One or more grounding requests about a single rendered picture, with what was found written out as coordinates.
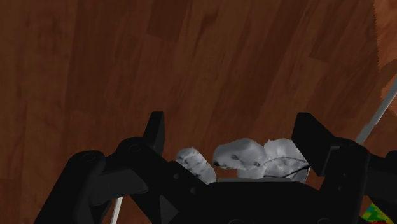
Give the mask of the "pale grey thin bar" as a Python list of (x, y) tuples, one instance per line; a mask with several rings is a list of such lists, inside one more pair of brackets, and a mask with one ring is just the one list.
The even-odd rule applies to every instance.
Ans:
[(117, 224), (118, 216), (119, 216), (119, 213), (120, 213), (120, 208), (121, 208), (121, 205), (122, 205), (122, 200), (123, 200), (123, 197), (118, 197), (115, 200), (115, 205), (114, 205), (114, 208), (113, 208), (113, 213), (112, 213), (110, 224)]
[(386, 112), (390, 104), (393, 102), (394, 98), (397, 96), (397, 75), (391, 80), (392, 84), (387, 91), (385, 98), (382, 100), (380, 106), (376, 110), (375, 114), (372, 116), (370, 121), (364, 125), (360, 133), (356, 138), (356, 142), (363, 144), (367, 137), (370, 135), (373, 128), (378, 124), (383, 114)]

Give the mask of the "green red yellow patterned thing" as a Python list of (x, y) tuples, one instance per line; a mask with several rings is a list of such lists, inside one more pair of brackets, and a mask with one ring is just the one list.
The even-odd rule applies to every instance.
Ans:
[(369, 222), (369, 224), (394, 224), (383, 211), (381, 211), (375, 204), (370, 204), (367, 210), (362, 215), (362, 218)]

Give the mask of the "white grey plush toy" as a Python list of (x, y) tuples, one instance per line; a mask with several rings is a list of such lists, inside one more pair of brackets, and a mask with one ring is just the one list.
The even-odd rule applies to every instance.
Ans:
[(310, 165), (290, 139), (260, 145), (248, 138), (219, 145), (208, 162), (195, 148), (179, 151), (176, 162), (206, 184), (219, 181), (215, 167), (233, 169), (242, 179), (288, 178), (305, 183)]

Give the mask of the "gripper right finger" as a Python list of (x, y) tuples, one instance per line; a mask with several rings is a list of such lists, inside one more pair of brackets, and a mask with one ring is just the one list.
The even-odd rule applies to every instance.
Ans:
[(316, 224), (366, 224), (359, 215), (364, 196), (397, 224), (397, 150), (376, 156), (304, 112), (296, 116), (291, 139), (324, 179)]

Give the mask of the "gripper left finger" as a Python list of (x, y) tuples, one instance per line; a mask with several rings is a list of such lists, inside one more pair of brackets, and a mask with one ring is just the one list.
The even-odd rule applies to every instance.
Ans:
[(143, 136), (124, 139), (109, 156), (73, 155), (33, 224), (103, 224), (111, 201), (129, 196), (152, 224), (201, 224), (197, 195), (206, 185), (162, 157), (164, 114), (150, 114)]

